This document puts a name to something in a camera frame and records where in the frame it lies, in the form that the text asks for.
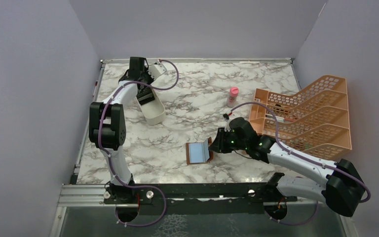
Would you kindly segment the brown leather card holder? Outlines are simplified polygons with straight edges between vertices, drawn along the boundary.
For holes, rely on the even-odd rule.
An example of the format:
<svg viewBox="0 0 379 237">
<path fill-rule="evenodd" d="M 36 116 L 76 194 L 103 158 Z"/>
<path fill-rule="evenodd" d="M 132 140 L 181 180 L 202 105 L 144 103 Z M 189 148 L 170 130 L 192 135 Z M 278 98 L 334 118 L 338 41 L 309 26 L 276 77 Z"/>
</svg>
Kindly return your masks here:
<svg viewBox="0 0 379 237">
<path fill-rule="evenodd" d="M 209 137 L 203 142 L 186 143 L 186 163 L 205 164 L 209 163 L 214 158 L 214 153 L 209 151 L 209 145 L 212 144 L 212 138 Z"/>
</svg>

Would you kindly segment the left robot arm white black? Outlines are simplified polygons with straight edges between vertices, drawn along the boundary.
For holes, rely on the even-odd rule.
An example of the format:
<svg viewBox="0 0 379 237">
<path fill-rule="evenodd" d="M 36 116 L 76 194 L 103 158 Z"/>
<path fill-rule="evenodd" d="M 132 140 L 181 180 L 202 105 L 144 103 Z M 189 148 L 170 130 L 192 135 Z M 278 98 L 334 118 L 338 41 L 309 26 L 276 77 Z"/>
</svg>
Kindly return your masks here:
<svg viewBox="0 0 379 237">
<path fill-rule="evenodd" d="M 116 89 L 102 102 L 91 103 L 89 108 L 89 140 L 105 156 L 112 176 L 110 187 L 117 189 L 117 197 L 125 203 L 135 198 L 135 189 L 122 147 L 126 138 L 124 108 L 134 99 L 140 104 L 152 101 L 154 95 L 149 87 L 152 82 L 147 59 L 131 57 Z"/>
</svg>

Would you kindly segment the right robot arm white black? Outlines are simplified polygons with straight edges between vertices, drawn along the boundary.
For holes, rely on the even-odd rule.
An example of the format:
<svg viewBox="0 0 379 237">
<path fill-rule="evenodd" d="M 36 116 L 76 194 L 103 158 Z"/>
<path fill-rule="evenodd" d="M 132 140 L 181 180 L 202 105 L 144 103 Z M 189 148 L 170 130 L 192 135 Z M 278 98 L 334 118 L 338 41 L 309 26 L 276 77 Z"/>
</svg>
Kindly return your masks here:
<svg viewBox="0 0 379 237">
<path fill-rule="evenodd" d="M 297 151 L 281 141 L 258 135 L 251 124 L 242 117 L 218 128 L 208 150 L 228 154 L 244 150 L 254 160 L 288 168 L 303 178 L 283 175 L 277 182 L 265 187 L 269 200 L 281 197 L 302 197 L 324 202 L 335 213 L 351 217 L 368 190 L 352 162 L 341 159 L 331 161 Z"/>
</svg>

